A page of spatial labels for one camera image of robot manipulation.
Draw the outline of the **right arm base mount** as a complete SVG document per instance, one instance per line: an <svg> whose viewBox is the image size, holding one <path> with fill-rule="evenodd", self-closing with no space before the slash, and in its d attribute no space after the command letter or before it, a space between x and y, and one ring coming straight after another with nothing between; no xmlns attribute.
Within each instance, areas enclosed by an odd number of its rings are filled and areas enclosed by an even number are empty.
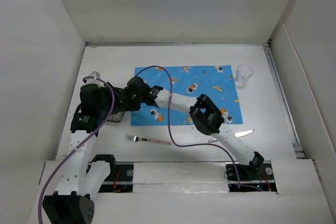
<svg viewBox="0 0 336 224"><path fill-rule="evenodd" d="M228 181L228 190L230 193L246 193L271 191L277 192L274 172L270 162L264 162L258 174L243 169L236 164L240 178L240 187L238 187L238 177L233 163L226 163L224 177Z"/></svg>

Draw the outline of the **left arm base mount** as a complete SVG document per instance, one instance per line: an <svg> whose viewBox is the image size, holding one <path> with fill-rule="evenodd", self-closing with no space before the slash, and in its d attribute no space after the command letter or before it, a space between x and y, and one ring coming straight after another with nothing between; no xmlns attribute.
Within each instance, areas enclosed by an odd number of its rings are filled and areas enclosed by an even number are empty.
<svg viewBox="0 0 336 224"><path fill-rule="evenodd" d="M114 174L109 175L100 186L99 193L132 193L133 163L117 163Z"/></svg>

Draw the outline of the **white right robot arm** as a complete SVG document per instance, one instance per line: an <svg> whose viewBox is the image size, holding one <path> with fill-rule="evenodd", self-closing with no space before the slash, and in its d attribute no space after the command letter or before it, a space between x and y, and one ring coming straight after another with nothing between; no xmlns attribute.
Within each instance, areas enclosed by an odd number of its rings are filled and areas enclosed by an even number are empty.
<svg viewBox="0 0 336 224"><path fill-rule="evenodd" d="M161 86L149 86L142 78L131 78L125 87L125 105L130 111L138 111L141 104L167 108L189 115L196 129L218 140L243 167L247 178L254 179L261 174L264 158L242 140L237 138L225 123L220 109L205 94L188 97L173 92L173 85L167 90Z"/></svg>

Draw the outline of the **blue space print cloth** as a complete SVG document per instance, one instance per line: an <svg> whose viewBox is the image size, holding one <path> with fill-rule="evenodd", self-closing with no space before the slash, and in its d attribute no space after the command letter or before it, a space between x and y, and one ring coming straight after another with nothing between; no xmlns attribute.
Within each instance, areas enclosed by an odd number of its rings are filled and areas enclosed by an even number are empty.
<svg viewBox="0 0 336 224"><path fill-rule="evenodd" d="M239 98L234 83L232 68L225 66L180 66L164 67L171 75L173 92L189 97L209 96L220 109L227 124L243 124ZM170 89L166 72L150 68L139 74L149 86ZM171 110L171 125L191 125L189 115ZM131 112L131 126L167 125L167 108L141 105L140 111Z"/></svg>

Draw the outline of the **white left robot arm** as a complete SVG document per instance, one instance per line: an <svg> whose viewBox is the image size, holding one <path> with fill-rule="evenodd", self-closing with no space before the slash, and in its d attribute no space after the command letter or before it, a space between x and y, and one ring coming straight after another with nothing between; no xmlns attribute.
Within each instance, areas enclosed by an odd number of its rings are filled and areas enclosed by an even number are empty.
<svg viewBox="0 0 336 224"><path fill-rule="evenodd" d="M70 125L67 156L43 186L38 200L38 223L46 214L50 223L92 223L97 195L105 180L117 175L112 154L90 158L99 130L116 114L122 118L125 91L100 79L80 88L80 103Z"/></svg>

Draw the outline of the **pink handled knife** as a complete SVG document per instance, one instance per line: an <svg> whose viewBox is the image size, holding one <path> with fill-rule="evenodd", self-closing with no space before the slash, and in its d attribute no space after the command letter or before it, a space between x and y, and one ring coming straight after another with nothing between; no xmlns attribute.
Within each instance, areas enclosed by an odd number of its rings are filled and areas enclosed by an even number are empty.
<svg viewBox="0 0 336 224"><path fill-rule="evenodd" d="M237 133L235 133L235 136L236 136L236 137L243 137L243 136L246 136L246 135L251 134L251 133L254 132L254 131L255 131L255 130L252 129L252 130L247 130L247 131L237 132ZM215 139L215 138L208 140L208 143L215 143L215 142L218 142L218 140Z"/></svg>

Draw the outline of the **clear drinking glass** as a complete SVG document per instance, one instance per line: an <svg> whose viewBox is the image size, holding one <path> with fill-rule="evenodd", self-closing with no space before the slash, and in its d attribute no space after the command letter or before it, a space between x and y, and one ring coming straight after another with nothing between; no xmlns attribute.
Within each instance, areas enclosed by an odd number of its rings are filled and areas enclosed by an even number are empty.
<svg viewBox="0 0 336 224"><path fill-rule="evenodd" d="M254 70L249 65L239 65L235 75L235 85L243 87L248 80L253 76Z"/></svg>

